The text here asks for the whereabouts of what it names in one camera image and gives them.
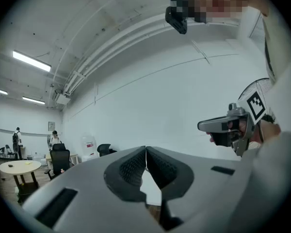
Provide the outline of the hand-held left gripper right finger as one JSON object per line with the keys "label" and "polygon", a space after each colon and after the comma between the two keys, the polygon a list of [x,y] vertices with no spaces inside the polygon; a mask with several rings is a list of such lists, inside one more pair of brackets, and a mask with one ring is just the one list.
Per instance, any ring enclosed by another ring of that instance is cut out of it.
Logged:
{"label": "hand-held left gripper right finger", "polygon": [[248,186],[254,152],[230,161],[146,148],[147,167],[162,192],[160,223],[148,232],[250,232]]}

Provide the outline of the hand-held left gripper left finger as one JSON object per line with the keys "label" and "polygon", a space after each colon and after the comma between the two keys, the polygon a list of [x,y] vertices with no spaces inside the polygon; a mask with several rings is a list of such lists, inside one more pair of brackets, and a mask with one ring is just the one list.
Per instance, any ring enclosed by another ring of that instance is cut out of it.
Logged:
{"label": "hand-held left gripper left finger", "polygon": [[24,203],[34,233],[162,233],[140,190],[146,149],[122,150],[76,165]]}

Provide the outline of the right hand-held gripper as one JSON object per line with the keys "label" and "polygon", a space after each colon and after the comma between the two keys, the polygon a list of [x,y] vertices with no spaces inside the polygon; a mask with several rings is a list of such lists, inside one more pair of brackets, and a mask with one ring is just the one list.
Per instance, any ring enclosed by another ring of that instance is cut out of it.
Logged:
{"label": "right hand-held gripper", "polygon": [[[211,132],[210,136],[215,145],[232,147],[237,156],[242,156],[248,150],[254,135],[259,134],[260,142],[263,142],[260,120],[265,114],[264,100],[258,91],[252,91],[237,103],[229,104],[226,116],[201,121],[197,128],[203,132]],[[239,120],[242,118],[247,120],[244,137],[239,130]]]}

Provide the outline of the person's right hand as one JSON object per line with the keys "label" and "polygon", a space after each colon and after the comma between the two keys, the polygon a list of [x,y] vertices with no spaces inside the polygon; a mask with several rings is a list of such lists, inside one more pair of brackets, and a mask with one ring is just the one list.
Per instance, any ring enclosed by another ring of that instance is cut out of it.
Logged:
{"label": "person's right hand", "polygon": [[246,128],[247,128],[247,120],[242,118],[239,120],[239,130],[241,132],[241,136],[244,137],[246,134]]}

